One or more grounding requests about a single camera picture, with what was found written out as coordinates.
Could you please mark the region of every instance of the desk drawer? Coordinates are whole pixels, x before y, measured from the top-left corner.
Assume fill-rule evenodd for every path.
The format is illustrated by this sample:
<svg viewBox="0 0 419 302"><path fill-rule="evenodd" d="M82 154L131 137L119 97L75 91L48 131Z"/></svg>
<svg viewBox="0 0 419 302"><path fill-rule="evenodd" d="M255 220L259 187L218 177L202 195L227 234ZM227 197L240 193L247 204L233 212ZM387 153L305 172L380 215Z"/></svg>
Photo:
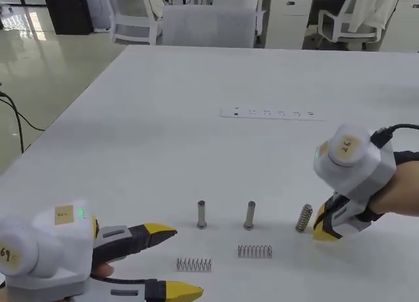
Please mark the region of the desk drawer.
<svg viewBox="0 0 419 302"><path fill-rule="evenodd" d="M271 0L271 15L308 16L312 0Z"/></svg>
<svg viewBox="0 0 419 302"><path fill-rule="evenodd" d="M419 1L400 1L393 14L393 18L417 18L419 20Z"/></svg>

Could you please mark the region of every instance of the black wire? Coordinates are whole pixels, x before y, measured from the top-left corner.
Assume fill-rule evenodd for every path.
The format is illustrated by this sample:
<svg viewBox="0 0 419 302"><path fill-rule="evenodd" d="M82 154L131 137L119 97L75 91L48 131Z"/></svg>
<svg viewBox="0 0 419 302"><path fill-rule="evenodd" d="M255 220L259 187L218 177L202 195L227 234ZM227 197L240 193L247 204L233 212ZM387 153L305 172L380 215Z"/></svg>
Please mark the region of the black wire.
<svg viewBox="0 0 419 302"><path fill-rule="evenodd" d="M399 128L410 128L413 130L419 130L419 125L416 124L396 124L387 128L381 128L374 132L371 137L370 141L377 148L383 148L392 138L393 133Z"/></svg>
<svg viewBox="0 0 419 302"><path fill-rule="evenodd" d="M4 104L7 104L9 107L11 107L12 109L13 109L13 106L10 104L10 103L8 103L7 101L4 101L4 100L2 100L2 99L0 99L0 102L3 102ZM35 126L33 126L29 121L28 121L28 119L27 118L25 118L25 116L23 115L23 114L21 114L21 112L19 112L18 111L18 114L19 114L19 116L21 117L21 118L23 118L23 120L25 121L25 122L27 122L27 124L30 126L30 127L32 127L34 130L38 130L38 131L40 131L40 132L44 132L45 130L44 129L42 129L42 128L37 128L37 127L35 127Z"/></svg>
<svg viewBox="0 0 419 302"><path fill-rule="evenodd" d="M9 97L7 94L0 91L0 97L6 98L10 102L10 104L13 108L14 114L16 115L16 120L18 121L19 139L20 139L20 152L24 153L25 152L24 135L22 133L22 124L20 123L20 117L19 117L18 109L16 108L16 105L14 104L12 98Z"/></svg>
<svg viewBox="0 0 419 302"><path fill-rule="evenodd" d="M396 124L396 125L393 125L393 126L389 127L389 129L392 132L394 132L395 130L397 130L399 128L411 128L413 130L419 130L419 125L416 125L416 124Z"/></svg>

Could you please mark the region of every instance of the chair armrest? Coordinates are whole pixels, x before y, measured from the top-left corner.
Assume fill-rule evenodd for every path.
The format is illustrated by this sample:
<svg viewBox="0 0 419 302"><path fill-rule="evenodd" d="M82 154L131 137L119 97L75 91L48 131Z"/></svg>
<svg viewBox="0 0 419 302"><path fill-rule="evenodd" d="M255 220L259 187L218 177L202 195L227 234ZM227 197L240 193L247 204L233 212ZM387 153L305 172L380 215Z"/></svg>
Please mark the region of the chair armrest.
<svg viewBox="0 0 419 302"><path fill-rule="evenodd" d="M326 36L326 34L323 32L323 22L324 22L324 17L328 16L333 20L333 25L335 24L335 19L336 16L332 15L330 12L328 12L327 10L319 10L319 17L318 17L318 33L326 38L328 41L332 41L332 39L330 39L328 36Z"/></svg>

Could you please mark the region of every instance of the power strip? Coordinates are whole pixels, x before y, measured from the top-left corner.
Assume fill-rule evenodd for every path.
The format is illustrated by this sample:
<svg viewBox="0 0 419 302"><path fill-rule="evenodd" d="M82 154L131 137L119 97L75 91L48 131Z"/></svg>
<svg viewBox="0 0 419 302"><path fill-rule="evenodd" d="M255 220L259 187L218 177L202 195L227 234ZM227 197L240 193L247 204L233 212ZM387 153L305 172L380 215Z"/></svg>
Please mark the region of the power strip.
<svg viewBox="0 0 419 302"><path fill-rule="evenodd" d="M221 108L221 117L238 119L274 119L290 121L327 121L325 117L313 111L255 109L253 107Z"/></svg>

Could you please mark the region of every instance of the coiled spring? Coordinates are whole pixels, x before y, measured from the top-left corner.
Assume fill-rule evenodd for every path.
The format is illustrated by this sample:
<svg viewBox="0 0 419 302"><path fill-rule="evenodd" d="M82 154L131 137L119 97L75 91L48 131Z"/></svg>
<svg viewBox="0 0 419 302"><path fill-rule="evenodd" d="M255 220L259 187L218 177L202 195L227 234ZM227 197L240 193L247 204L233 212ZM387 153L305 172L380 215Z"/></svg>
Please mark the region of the coiled spring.
<svg viewBox="0 0 419 302"><path fill-rule="evenodd" d="M243 258L272 258L271 245L239 245L237 252Z"/></svg>
<svg viewBox="0 0 419 302"><path fill-rule="evenodd" d="M209 273L212 267L212 260L209 258L178 258L176 259L177 271L198 271Z"/></svg>
<svg viewBox="0 0 419 302"><path fill-rule="evenodd" d="M304 230L307 228L308 222L313 214L313 207L310 204L305 204L301 210L301 214L297 225L295 226L295 230L299 233L303 233Z"/></svg>

